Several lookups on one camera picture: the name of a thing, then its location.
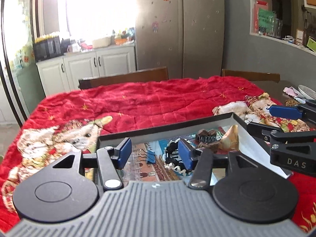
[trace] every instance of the gold star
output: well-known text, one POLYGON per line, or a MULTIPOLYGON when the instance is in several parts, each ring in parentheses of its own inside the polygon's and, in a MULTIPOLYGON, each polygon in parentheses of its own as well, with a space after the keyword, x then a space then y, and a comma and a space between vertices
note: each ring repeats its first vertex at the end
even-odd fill
POLYGON ((89 107, 84 103, 83 106, 82 106, 82 109, 83 109, 84 111, 86 111, 88 108, 89 108, 89 107))

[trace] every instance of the window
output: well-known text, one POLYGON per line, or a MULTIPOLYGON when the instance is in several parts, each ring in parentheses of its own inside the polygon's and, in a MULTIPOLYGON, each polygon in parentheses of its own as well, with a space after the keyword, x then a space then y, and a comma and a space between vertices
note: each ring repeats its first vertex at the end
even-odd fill
POLYGON ((60 31, 68 28, 77 39, 93 40, 112 34, 113 29, 117 32, 134 27, 136 3, 135 0, 58 0, 58 17, 60 31))

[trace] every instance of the glass door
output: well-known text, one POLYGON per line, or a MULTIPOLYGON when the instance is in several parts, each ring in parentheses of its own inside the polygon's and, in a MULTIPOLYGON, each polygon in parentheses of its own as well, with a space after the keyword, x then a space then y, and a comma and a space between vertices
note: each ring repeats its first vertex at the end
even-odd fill
POLYGON ((11 87, 8 87, 9 95, 21 122, 45 97, 33 51, 34 33, 38 29, 34 28, 38 26, 36 2, 1 0, 0 62, 5 81, 11 87))

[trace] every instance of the black microwave oven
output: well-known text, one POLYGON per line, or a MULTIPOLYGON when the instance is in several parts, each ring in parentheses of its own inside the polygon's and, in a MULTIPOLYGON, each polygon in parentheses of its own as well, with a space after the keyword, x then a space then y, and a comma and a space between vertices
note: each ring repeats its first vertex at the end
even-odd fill
POLYGON ((44 61, 63 55, 59 37, 45 39, 33 45, 35 61, 44 61))

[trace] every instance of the teddy bear pattern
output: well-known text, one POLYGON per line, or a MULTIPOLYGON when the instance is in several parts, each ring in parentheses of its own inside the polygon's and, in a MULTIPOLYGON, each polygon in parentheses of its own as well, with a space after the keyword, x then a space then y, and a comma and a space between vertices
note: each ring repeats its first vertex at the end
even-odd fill
MULTIPOLYGON (((24 129, 16 143, 22 161, 10 170, 8 179, 1 187, 3 203, 7 210, 16 212, 12 201, 13 191, 26 178, 70 151, 94 153, 103 126, 112 119, 111 116, 106 116, 94 121, 71 120, 62 127, 24 129)), ((88 178, 93 174, 92 170, 86 170, 88 178)))
POLYGON ((309 131, 308 125, 302 120, 277 118, 270 114, 269 108, 274 103, 268 93, 260 96, 246 96, 244 101, 231 102, 213 109, 214 115, 234 112, 246 123, 256 122, 280 127, 284 132, 309 131))

